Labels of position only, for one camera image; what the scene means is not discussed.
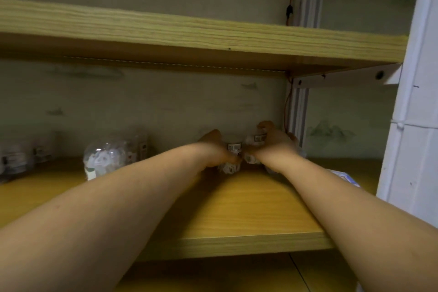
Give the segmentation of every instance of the black cable connector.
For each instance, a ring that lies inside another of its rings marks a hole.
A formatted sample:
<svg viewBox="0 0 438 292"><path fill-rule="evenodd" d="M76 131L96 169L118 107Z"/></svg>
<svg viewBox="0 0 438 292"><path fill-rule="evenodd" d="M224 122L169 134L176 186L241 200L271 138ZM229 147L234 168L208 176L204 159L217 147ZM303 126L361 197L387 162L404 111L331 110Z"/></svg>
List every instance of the black cable connector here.
<svg viewBox="0 0 438 292"><path fill-rule="evenodd" d="M291 4L286 8L286 18L289 19L290 15L293 14L293 7Z"/></svg>

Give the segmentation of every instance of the hand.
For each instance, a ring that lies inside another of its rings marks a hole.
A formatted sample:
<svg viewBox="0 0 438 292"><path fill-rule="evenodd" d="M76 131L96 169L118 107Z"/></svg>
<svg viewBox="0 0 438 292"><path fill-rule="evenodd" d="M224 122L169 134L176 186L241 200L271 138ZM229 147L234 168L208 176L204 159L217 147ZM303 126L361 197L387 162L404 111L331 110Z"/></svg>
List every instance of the hand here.
<svg viewBox="0 0 438 292"><path fill-rule="evenodd" d="M298 139L292 133L276 129L272 121L262 121L257 128L267 131L265 144L260 147L247 146L244 150L255 156L270 169L280 172L281 163L290 155L298 155Z"/></svg>
<svg viewBox="0 0 438 292"><path fill-rule="evenodd" d="M213 129L210 133L205 134L198 141L203 145L206 166L213 167L223 163L238 164L242 159L227 150L227 146L222 142L222 134L219 130Z"/></svg>

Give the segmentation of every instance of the black line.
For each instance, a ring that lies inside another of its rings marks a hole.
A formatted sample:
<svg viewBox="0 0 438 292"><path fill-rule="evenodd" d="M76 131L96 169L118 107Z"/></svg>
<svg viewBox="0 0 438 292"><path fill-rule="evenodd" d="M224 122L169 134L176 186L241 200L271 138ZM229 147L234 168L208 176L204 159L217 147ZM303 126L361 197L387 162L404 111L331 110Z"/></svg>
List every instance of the black line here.
<svg viewBox="0 0 438 292"><path fill-rule="evenodd" d="M297 264L296 264L295 261L293 260L291 253L289 253L289 257L290 257L290 259L292 260L293 265L297 268L297 271L298 271L298 273L300 274L300 277L301 277L301 279L303 280L304 284L306 285L307 290L308 290L309 292L311 292L311 290L310 290L310 288L309 288L309 285L307 285L307 283L306 283L306 281L305 281L303 275L301 274L301 272L300 272L300 270L299 270Z"/></svg>

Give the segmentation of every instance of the person's right hand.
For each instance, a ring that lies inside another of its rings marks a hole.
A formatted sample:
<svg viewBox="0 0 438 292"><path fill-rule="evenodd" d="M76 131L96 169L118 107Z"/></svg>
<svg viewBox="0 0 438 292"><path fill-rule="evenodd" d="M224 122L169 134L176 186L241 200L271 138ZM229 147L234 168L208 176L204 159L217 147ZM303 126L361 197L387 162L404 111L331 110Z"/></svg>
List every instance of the person's right hand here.
<svg viewBox="0 0 438 292"><path fill-rule="evenodd" d="M262 121L257 128L267 131L265 144L260 147L248 146L245 151L255 156L271 170L281 172L285 158L298 155L298 139L292 133L284 133L276 129L272 121Z"/></svg>

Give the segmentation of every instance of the blue package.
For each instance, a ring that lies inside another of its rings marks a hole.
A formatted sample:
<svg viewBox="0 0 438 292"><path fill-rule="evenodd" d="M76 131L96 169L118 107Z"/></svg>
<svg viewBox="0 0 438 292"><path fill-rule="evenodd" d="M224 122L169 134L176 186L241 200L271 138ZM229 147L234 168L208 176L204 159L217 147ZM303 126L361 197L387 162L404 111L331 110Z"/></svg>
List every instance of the blue package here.
<svg viewBox="0 0 438 292"><path fill-rule="evenodd" d="M334 170L329 170L331 173L336 174L337 176L339 176L340 178L344 179L345 181L348 181L350 184L355 185L356 187L360 187L360 185L354 181L354 179L352 177L350 177L347 173L345 172L340 172L340 171L334 171Z"/></svg>

